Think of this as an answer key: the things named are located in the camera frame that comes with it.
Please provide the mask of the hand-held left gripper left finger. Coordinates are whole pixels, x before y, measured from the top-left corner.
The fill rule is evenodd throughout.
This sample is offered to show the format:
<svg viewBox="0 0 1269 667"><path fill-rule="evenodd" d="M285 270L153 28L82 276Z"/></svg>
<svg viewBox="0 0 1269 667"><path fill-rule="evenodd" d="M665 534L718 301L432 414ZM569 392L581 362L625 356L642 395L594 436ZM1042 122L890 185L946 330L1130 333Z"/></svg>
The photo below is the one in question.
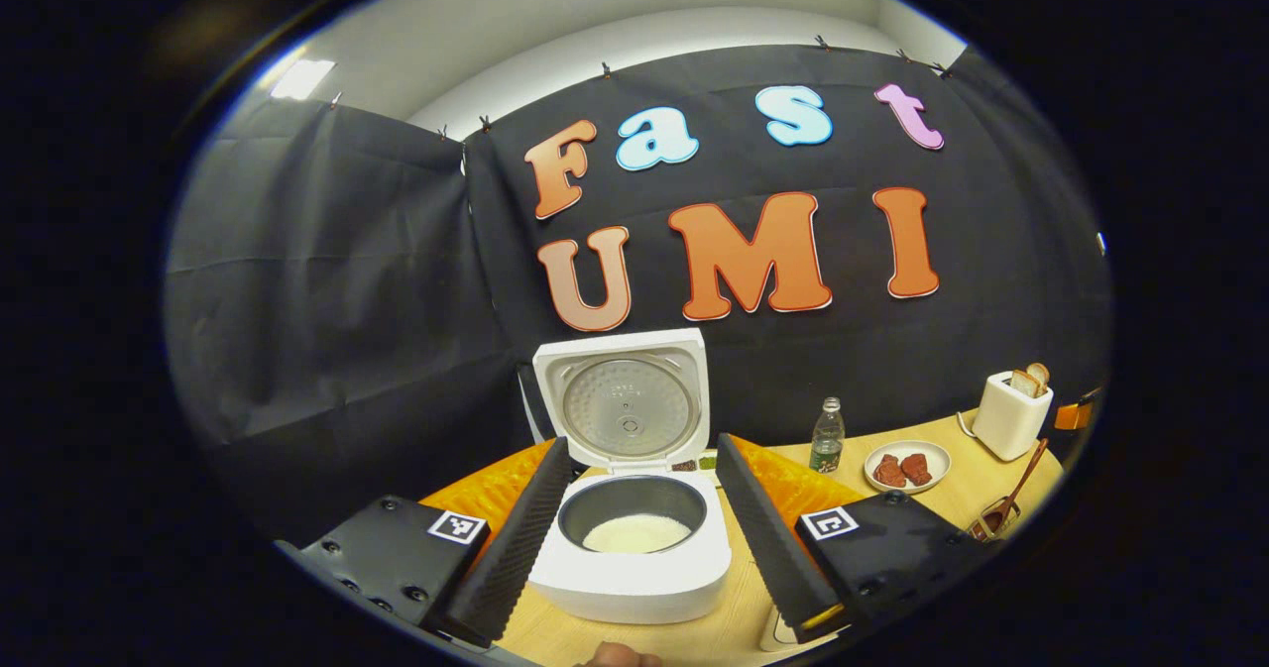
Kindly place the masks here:
<svg viewBox="0 0 1269 667"><path fill-rule="evenodd" d="M572 478L569 444L516 451L426 500L372 500L294 563L345 599L442 639L503 639Z"/></svg>

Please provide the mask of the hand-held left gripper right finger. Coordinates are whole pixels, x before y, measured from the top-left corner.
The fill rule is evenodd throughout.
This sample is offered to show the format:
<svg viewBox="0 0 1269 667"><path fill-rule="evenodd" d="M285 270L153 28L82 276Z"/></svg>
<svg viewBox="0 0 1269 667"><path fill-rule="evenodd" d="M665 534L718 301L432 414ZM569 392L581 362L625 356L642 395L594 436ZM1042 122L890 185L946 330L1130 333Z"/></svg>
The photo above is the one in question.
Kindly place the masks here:
<svg viewBox="0 0 1269 667"><path fill-rule="evenodd" d="M902 491L863 500L730 432L717 450L716 473L753 559L801 643L898 623L992 554Z"/></svg>

